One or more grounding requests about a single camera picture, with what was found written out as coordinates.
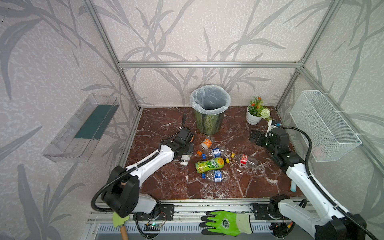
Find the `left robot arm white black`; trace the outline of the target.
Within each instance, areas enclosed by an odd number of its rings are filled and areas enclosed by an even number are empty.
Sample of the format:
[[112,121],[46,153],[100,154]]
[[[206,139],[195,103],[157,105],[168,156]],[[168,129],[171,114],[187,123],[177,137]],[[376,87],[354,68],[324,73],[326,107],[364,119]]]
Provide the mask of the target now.
[[161,201],[140,193],[142,184],[157,170],[172,161],[187,163],[194,150],[194,134],[185,127],[187,116],[183,114],[182,126],[174,135],[162,140],[158,148],[139,162],[125,168],[115,167],[107,183],[93,196],[91,208],[97,212],[114,212],[124,218],[130,214],[149,216],[161,214]]

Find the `clear bottle red label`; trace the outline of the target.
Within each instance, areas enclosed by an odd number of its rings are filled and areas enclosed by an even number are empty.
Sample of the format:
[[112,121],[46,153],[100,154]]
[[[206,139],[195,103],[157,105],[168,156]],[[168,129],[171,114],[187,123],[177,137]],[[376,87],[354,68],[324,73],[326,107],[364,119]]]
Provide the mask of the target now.
[[258,161],[256,158],[245,154],[232,153],[231,158],[235,160],[238,164],[253,169],[256,169],[261,164],[260,161]]

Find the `clear bottle orange label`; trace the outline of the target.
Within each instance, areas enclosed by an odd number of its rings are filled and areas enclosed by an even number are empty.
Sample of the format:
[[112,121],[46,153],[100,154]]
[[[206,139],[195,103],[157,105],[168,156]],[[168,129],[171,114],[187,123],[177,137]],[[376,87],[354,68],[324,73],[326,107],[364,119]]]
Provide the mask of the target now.
[[200,150],[210,149],[215,141],[214,136],[205,136],[203,141],[199,144]]

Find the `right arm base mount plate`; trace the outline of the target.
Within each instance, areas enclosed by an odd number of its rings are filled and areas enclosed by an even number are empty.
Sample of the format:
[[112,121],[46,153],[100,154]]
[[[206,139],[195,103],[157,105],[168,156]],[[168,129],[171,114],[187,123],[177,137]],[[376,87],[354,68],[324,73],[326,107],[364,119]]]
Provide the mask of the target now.
[[288,222],[291,221],[289,218],[284,217],[280,213],[275,212],[274,210],[269,210],[270,204],[259,204],[251,203],[250,210],[253,213],[255,220],[265,220],[272,222]]

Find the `green yellow-cap bottle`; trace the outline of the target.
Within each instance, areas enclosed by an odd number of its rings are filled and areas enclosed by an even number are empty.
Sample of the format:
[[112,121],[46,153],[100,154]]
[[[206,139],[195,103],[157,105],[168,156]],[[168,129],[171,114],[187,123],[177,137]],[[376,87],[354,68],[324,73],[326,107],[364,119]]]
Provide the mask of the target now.
[[222,169],[226,164],[229,164],[230,160],[228,158],[213,158],[208,161],[200,161],[195,163],[196,171],[198,174],[205,173],[207,171],[214,171]]

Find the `clear bottle blue label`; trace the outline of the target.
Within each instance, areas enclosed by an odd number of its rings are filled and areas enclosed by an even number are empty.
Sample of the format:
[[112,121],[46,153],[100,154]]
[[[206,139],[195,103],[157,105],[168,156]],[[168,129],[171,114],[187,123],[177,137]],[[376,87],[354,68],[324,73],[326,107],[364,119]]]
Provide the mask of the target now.
[[202,179],[209,182],[220,183],[228,181],[230,179],[230,173],[228,171],[212,170],[202,173]]
[[213,159],[213,158],[221,157],[226,153],[226,151],[227,149],[225,147],[216,147],[213,149],[198,150],[197,154],[198,156],[201,156],[205,160],[205,159]]

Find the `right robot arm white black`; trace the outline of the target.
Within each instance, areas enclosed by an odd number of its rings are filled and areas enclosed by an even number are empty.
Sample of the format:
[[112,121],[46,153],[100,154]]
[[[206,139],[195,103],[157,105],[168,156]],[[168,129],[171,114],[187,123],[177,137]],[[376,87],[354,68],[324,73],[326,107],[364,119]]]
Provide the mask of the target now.
[[[295,130],[308,140],[306,157],[302,159],[290,150],[287,130]],[[284,196],[272,199],[276,214],[299,225],[315,240],[372,240],[377,237],[367,229],[367,223],[359,214],[350,213],[317,181],[309,163],[313,148],[311,138],[294,127],[273,128],[266,134],[250,131],[250,142],[263,147],[275,164],[300,188],[317,214],[313,215]]]

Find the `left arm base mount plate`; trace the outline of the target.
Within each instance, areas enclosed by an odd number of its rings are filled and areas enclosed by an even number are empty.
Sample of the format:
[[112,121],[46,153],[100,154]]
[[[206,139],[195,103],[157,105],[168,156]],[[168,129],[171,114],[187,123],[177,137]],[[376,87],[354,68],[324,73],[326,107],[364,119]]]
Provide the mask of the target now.
[[160,204],[150,214],[135,213],[133,220],[138,221],[172,221],[175,213],[175,205],[173,204]]

